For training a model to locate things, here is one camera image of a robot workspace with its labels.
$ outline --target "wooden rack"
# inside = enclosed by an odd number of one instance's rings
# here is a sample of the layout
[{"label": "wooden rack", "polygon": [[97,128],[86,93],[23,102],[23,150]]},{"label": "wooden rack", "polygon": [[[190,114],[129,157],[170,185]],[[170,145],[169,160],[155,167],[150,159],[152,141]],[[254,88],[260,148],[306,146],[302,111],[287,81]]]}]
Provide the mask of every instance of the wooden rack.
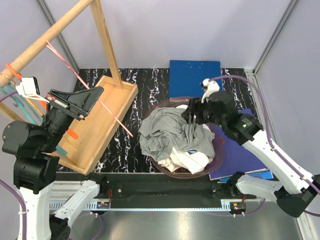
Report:
[{"label": "wooden rack", "polygon": [[[100,0],[80,0],[10,66],[16,73],[19,73],[46,47],[47,41],[51,42],[89,5],[112,74],[112,77],[103,76],[97,84],[104,88],[100,99],[121,121],[136,97],[138,88],[135,84],[121,80]],[[0,87],[3,88],[10,81],[4,76],[13,79],[14,75],[7,68],[1,73]],[[12,121],[21,120],[4,103],[0,103],[0,112]],[[60,155],[59,163],[83,174],[92,172],[118,127],[119,123],[111,114],[101,104],[96,103],[84,121],[74,120],[70,126],[79,135],[79,138],[73,139],[65,134],[60,141],[59,145],[68,154],[67,156]]]}]

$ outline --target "marble surface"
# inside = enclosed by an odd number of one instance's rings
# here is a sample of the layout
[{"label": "marble surface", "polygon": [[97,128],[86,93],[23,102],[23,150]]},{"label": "marble surface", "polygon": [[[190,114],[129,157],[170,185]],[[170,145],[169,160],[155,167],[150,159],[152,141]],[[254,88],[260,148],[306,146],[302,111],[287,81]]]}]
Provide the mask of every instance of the marble surface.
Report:
[{"label": "marble surface", "polygon": [[[138,129],[143,116],[155,104],[168,99],[169,69],[168,68],[132,68],[119,69],[123,81],[137,84],[138,94],[123,118],[123,124],[132,132],[130,137],[119,127],[104,151],[95,172],[121,173],[155,173],[158,170],[149,158],[141,154]],[[246,77],[241,68],[222,68],[221,74]],[[111,76],[109,69],[81,69],[79,75],[90,87],[93,87],[101,76]],[[239,109],[250,108],[256,117],[250,88],[247,83],[238,79],[223,80],[223,90],[232,94],[234,104]],[[85,89],[78,81],[75,91]],[[59,172],[72,172],[71,169],[59,166]]]}]

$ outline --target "laundry basket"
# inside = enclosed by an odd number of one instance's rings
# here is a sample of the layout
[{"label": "laundry basket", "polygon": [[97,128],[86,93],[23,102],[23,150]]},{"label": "laundry basket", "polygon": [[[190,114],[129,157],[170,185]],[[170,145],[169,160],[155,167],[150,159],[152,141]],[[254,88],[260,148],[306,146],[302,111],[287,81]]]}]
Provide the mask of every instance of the laundry basket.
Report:
[{"label": "laundry basket", "polygon": [[[144,119],[146,119],[153,110],[158,108],[176,108],[180,105],[188,105],[189,99],[190,97],[174,97],[164,100],[150,108],[150,110],[144,116]],[[208,124],[208,127],[215,134],[214,139],[212,140],[215,156],[212,162],[210,162],[203,171],[191,174],[187,169],[179,168],[174,172],[170,172],[166,168],[160,166],[152,157],[149,157],[152,164],[162,173],[178,179],[194,179],[214,172],[222,165],[225,159],[225,151],[223,147],[223,138],[217,134],[214,125]]]}]

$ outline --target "reflective floor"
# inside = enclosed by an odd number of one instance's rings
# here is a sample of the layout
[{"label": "reflective floor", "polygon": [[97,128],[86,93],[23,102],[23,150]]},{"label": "reflective floor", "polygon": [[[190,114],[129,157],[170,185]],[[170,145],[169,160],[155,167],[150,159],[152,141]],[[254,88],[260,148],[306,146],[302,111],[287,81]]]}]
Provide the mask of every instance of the reflective floor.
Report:
[{"label": "reflective floor", "polygon": [[[257,206],[248,202],[248,212]],[[271,202],[257,214],[237,218],[209,212],[110,211],[102,220],[102,234],[95,240],[302,240],[297,220]],[[99,218],[79,217],[70,238],[91,240],[99,229]]]}]

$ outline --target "wooden tray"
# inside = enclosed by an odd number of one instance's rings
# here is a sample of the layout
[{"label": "wooden tray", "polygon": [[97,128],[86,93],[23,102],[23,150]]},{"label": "wooden tray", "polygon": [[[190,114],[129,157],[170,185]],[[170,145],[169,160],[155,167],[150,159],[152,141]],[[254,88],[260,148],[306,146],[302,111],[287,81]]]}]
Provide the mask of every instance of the wooden tray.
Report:
[{"label": "wooden tray", "polygon": [[[102,76],[97,83],[104,88],[100,100],[120,121],[138,93],[137,85],[124,81],[122,85],[123,89],[116,88],[115,81],[108,76]],[[92,172],[118,127],[119,123],[97,102],[85,120],[73,120],[70,128],[79,135],[78,139],[64,134],[59,145],[67,156],[56,153],[59,163],[83,174]]]}]

